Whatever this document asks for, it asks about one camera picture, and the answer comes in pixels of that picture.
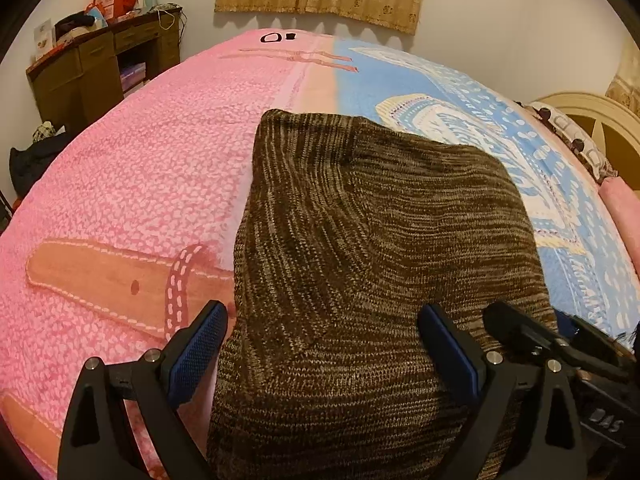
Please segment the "pink blanket section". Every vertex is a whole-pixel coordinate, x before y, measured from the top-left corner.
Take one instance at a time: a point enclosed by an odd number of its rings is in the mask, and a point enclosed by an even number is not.
[[[55,433],[87,358],[134,360],[158,339],[30,285],[28,258],[48,238],[160,258],[202,244],[215,266],[232,270],[255,129],[266,110],[290,106],[313,65],[283,49],[330,49],[327,37],[296,32],[281,43],[247,32],[125,99],[54,161],[0,238],[0,394]],[[202,434],[209,412],[201,413]],[[158,470],[148,436],[137,436],[146,465]]]
[[[640,198],[619,176],[606,178],[599,193],[640,275]]]

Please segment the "striped knit fabric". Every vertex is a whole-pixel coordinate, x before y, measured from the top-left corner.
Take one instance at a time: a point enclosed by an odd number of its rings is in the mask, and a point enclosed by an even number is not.
[[[238,323],[208,458],[221,480],[425,479],[464,421],[416,328],[440,303],[484,348],[503,298],[551,325],[500,162],[364,118],[270,110],[236,238]],[[508,429],[483,478],[495,474]]]

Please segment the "white wall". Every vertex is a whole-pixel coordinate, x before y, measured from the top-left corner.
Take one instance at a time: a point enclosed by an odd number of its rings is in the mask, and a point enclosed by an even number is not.
[[[33,53],[33,29],[88,1],[43,0],[0,64],[0,188],[11,197],[9,148],[27,147],[40,123],[24,74]],[[159,1],[184,7],[183,59],[252,28],[302,28],[401,48],[523,101],[570,89],[604,93],[625,35],[606,0],[424,0],[415,36],[332,15],[214,15],[214,0]]]

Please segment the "brown desk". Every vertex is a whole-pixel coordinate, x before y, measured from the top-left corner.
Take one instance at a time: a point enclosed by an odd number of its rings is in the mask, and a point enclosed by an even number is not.
[[[43,121],[79,134],[123,99],[120,66],[146,63],[146,79],[180,63],[178,22],[150,12],[111,27],[83,34],[27,69],[27,78]]]

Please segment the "red bag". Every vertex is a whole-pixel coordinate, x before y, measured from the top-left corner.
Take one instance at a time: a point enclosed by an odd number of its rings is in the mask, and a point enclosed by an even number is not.
[[[102,7],[104,19],[112,23],[116,18],[132,10],[137,2],[138,0],[94,0],[94,5],[98,8]]]

